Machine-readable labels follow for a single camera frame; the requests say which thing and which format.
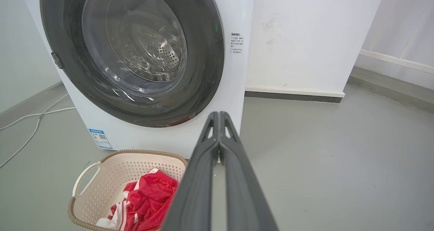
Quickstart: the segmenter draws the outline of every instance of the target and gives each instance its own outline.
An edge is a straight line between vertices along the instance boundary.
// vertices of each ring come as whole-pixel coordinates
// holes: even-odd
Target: red and white garment
[[[126,185],[124,200],[111,207],[113,215],[100,218],[97,226],[122,231],[160,228],[178,188],[178,182],[158,169]]]

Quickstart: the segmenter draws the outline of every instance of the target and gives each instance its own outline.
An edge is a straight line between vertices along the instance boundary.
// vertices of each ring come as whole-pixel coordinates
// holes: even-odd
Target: washing machine
[[[102,149],[189,158],[213,111],[240,131],[254,0],[25,0]]]

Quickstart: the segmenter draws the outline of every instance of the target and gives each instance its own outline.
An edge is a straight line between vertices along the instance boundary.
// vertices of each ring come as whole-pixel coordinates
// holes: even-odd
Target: laundry basket
[[[83,191],[78,193],[85,175],[96,167],[96,174]],[[124,150],[114,152],[92,164],[80,174],[74,185],[73,196],[68,204],[68,216],[73,223],[90,230],[113,230],[95,224],[101,217],[112,214],[110,207],[124,199],[122,192],[128,183],[137,181],[140,176],[154,168],[180,182],[186,160],[165,152]]]

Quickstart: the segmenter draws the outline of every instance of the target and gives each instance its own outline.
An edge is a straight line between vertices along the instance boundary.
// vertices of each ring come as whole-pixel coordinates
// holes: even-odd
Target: power cord
[[[47,115],[47,114],[51,114],[51,113],[54,113],[54,112],[62,112],[62,111],[67,111],[67,110],[71,110],[71,109],[75,109],[75,107],[71,107],[71,108],[66,108],[66,109],[60,109],[60,110],[55,110],[55,111],[52,111],[52,112],[47,112],[48,110],[50,110],[51,109],[51,107],[53,107],[55,104],[57,104],[60,100],[62,100],[63,98],[65,98],[66,96],[67,96],[68,94],[66,94],[66,95],[64,95],[64,96],[62,96],[62,98],[60,98],[60,99],[58,99],[56,102],[54,102],[52,105],[50,105],[47,109],[45,109],[44,110],[44,112],[42,112],[42,113],[39,113],[39,114],[32,114],[32,115],[27,115],[27,116],[23,116],[22,118],[20,118],[20,119],[18,119],[18,120],[16,120],[16,121],[14,121],[13,123],[11,123],[11,124],[9,124],[8,126],[6,126],[6,127],[3,127],[3,128],[1,128],[0,129],[0,131],[1,130],[3,130],[3,129],[6,129],[6,128],[8,128],[8,127],[11,127],[12,125],[14,125],[14,124],[16,124],[17,122],[19,122],[19,121],[21,121],[21,120],[23,120],[23,119],[25,119],[25,118],[29,118],[29,117],[33,117],[33,116],[39,116],[39,118],[38,118],[38,121],[37,121],[37,123],[36,123],[36,128],[35,128],[35,130],[34,130],[34,132],[32,133],[32,135],[30,136],[30,138],[23,144],[23,146],[21,146],[11,157],[9,157],[5,162],[3,162],[1,165],[0,165],[0,168],[2,168],[2,166],[4,166],[9,160],[11,160],[16,154],[18,154],[25,146],[26,146],[26,144],[33,138],[33,136],[35,135],[35,133],[36,133],[36,131],[37,131],[37,129],[39,128],[39,123],[40,123],[40,121],[41,121],[41,119],[42,119],[42,117],[44,116],[44,115]]]

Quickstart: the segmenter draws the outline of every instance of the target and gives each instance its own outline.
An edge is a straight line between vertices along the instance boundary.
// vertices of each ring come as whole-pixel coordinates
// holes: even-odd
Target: basket handle
[[[89,186],[90,183],[92,183],[92,180],[96,177],[96,175],[98,174],[99,170],[101,169],[102,163],[100,161],[93,163],[92,165],[88,166],[79,176],[79,178],[77,179],[76,183],[74,184],[74,188],[73,188],[73,197],[75,197],[76,199],[78,197],[80,197],[83,192],[87,189],[87,187]],[[87,185],[84,187],[83,191],[78,194],[78,189],[80,186],[80,183],[82,182],[82,180],[84,179],[84,177],[88,174],[88,172],[90,172],[90,170],[92,170],[94,167],[98,166],[98,170],[96,171],[95,175],[93,175],[92,179],[89,181],[89,183],[87,183]]]

